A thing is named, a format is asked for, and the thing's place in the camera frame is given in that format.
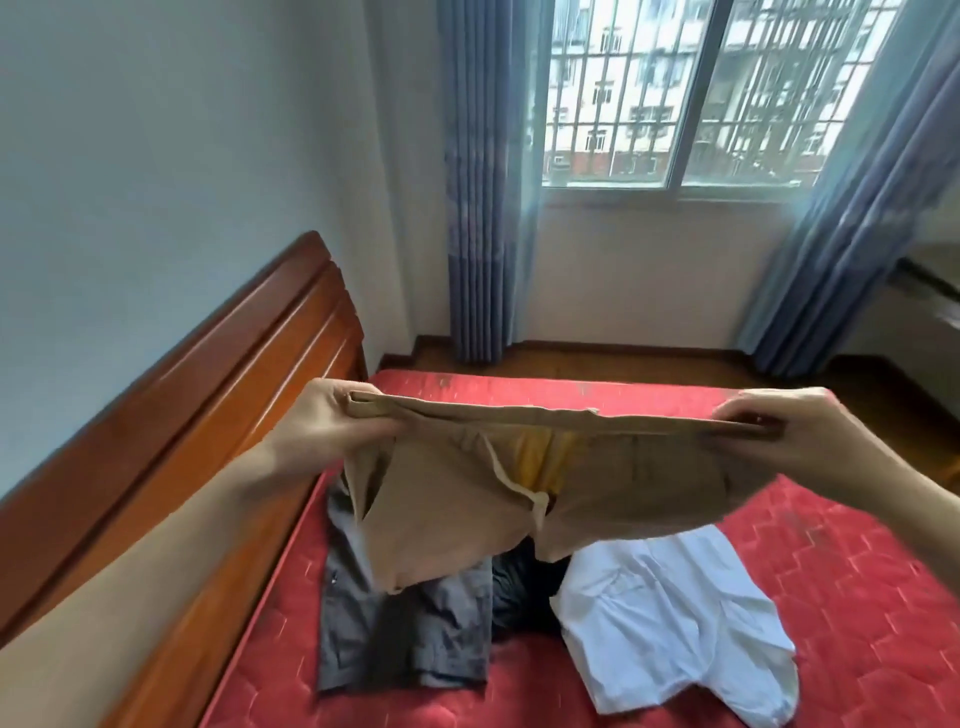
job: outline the window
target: window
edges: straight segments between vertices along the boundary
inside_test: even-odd
[[[593,89],[593,105],[608,104],[613,98],[613,81],[598,81]]]
[[[553,11],[553,45],[584,45],[589,13],[589,8],[580,7],[580,0],[557,0]]]
[[[687,56],[653,56],[638,64],[636,84],[653,88],[676,88],[684,80]]]
[[[856,40],[853,42],[851,53],[863,53],[867,50],[867,43],[870,41],[870,34],[874,31],[873,27],[861,28],[856,34]]]
[[[711,0],[686,0],[687,20],[706,20],[710,15]]]
[[[555,0],[544,182],[810,186],[912,1]]]
[[[604,28],[603,35],[600,36],[600,52],[619,53],[622,42],[623,36],[619,28]]]
[[[604,146],[607,144],[607,130],[606,129],[597,129],[596,131],[591,129],[587,132],[587,151],[588,152],[603,152]]]
[[[645,0],[647,20],[669,20],[677,10],[676,0]]]
[[[554,59],[550,62],[550,86],[573,85],[575,59]]]
[[[670,121],[673,107],[633,107],[630,109],[631,121]]]
[[[802,154],[819,155],[824,148],[824,141],[826,137],[827,133],[822,129],[817,129],[811,132],[810,136],[808,136],[804,142],[804,150]]]

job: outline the wooden floor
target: wooden floor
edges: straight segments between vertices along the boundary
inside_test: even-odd
[[[514,347],[492,367],[458,363],[446,342],[419,342],[404,368],[488,376],[691,384],[729,389],[778,386],[722,352],[620,353]],[[870,429],[915,468],[960,492],[960,423],[933,405],[893,368],[863,357],[839,359],[810,383],[831,389]]]

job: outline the gray pants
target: gray pants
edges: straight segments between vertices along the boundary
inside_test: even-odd
[[[396,595],[373,586],[343,477],[327,486],[320,692],[472,688],[487,682],[491,560]]]

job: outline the fabric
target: fabric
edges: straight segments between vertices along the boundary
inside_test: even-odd
[[[602,414],[705,417],[724,389],[384,370],[384,392],[445,402],[534,404]],[[277,561],[200,728],[743,728],[706,689],[599,716],[562,640],[493,646],[482,691],[416,689],[318,698],[328,546],[326,475]],[[718,527],[777,604],[797,646],[791,728],[960,725],[960,607],[882,524],[779,478]]]
[[[774,477],[701,440],[767,434],[757,425],[365,393],[352,393],[347,411],[410,424],[345,462],[373,580],[387,592],[456,573],[528,535],[537,557],[553,562],[596,541],[695,528]]]
[[[317,688],[476,688],[490,664],[490,559],[385,595],[372,583],[342,477],[327,489]]]
[[[540,561],[529,537],[493,557],[494,642],[525,632],[560,637],[550,597],[560,589],[569,563],[569,558],[553,564]]]
[[[551,603],[601,715],[661,705],[690,685],[750,728],[780,728],[797,710],[777,607],[714,526],[588,546]]]
[[[465,361],[517,339],[543,168],[552,0],[438,0],[450,330]]]
[[[821,370],[955,178],[960,8],[949,5],[906,4],[807,212],[757,290],[737,346],[761,372]],[[931,31],[939,38],[927,46]]]

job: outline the khaki pants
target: khaki pants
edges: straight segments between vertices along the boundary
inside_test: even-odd
[[[456,573],[532,535],[556,561],[597,541],[663,536],[720,520],[773,479],[705,447],[759,425],[591,411],[488,407],[354,393],[353,417],[410,423],[353,453],[346,475],[377,586]]]

